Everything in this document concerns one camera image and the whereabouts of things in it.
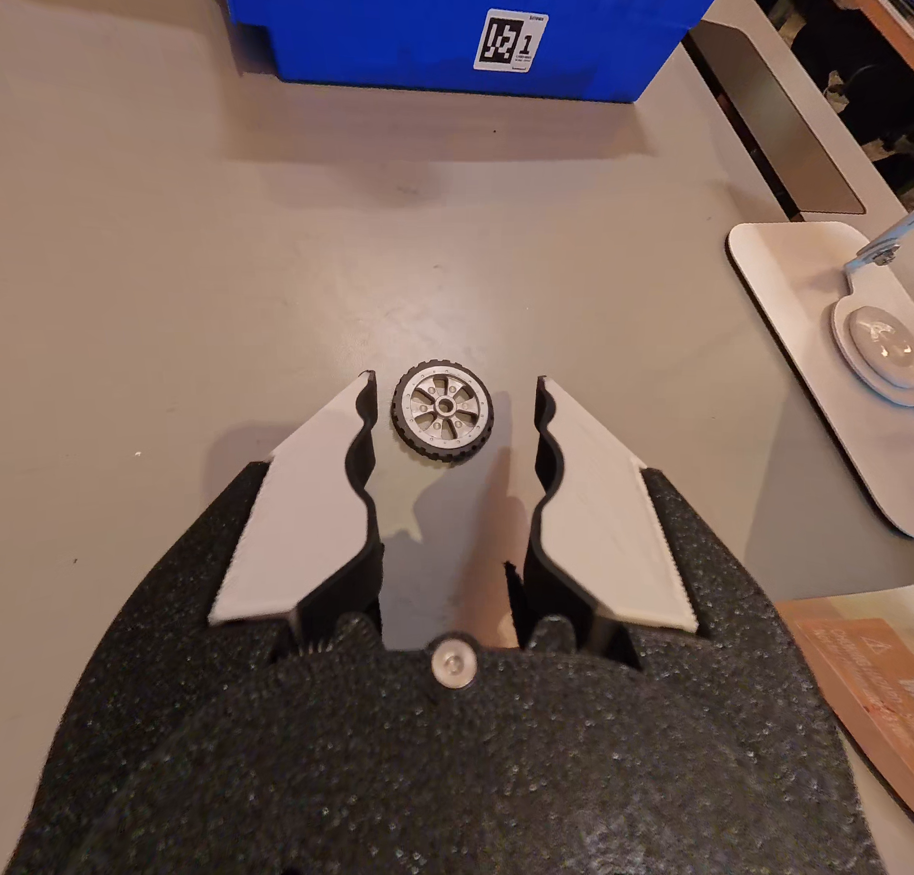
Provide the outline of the black toy wheel grey rim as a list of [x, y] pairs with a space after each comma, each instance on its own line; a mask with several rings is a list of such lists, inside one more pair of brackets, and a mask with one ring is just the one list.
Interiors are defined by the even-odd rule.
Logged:
[[422, 458], [460, 464], [487, 443], [495, 409], [481, 378], [461, 364], [433, 359], [407, 370], [390, 406], [393, 427]]

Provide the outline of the dark flat table panel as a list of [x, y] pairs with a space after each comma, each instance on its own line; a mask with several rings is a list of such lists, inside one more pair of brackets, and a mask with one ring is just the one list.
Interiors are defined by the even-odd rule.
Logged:
[[682, 46], [789, 220], [865, 214], [862, 201], [745, 33], [702, 20]]

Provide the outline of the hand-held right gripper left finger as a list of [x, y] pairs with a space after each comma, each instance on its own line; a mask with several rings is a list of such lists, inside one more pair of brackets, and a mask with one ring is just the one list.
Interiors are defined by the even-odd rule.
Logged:
[[368, 493], [377, 389], [361, 372], [272, 449], [210, 627], [284, 621], [310, 646], [361, 613], [381, 631], [384, 545]]

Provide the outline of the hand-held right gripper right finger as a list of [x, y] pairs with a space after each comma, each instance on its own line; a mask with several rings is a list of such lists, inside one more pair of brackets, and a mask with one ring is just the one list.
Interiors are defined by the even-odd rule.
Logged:
[[646, 462], [554, 379], [537, 379], [534, 507], [521, 571], [506, 566], [518, 644], [563, 618], [570, 647], [597, 655], [630, 626], [699, 632], [699, 615], [649, 492]]

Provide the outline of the blue plastic bin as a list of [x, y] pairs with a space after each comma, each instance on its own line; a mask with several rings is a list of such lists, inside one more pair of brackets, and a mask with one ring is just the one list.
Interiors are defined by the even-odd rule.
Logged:
[[227, 0], [280, 78], [632, 103], [715, 0]]

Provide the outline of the white rounded board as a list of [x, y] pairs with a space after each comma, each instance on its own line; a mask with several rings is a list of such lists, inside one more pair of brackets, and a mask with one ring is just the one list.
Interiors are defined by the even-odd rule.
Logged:
[[913, 534], [912, 294], [842, 222], [742, 224], [725, 250], [866, 493]]

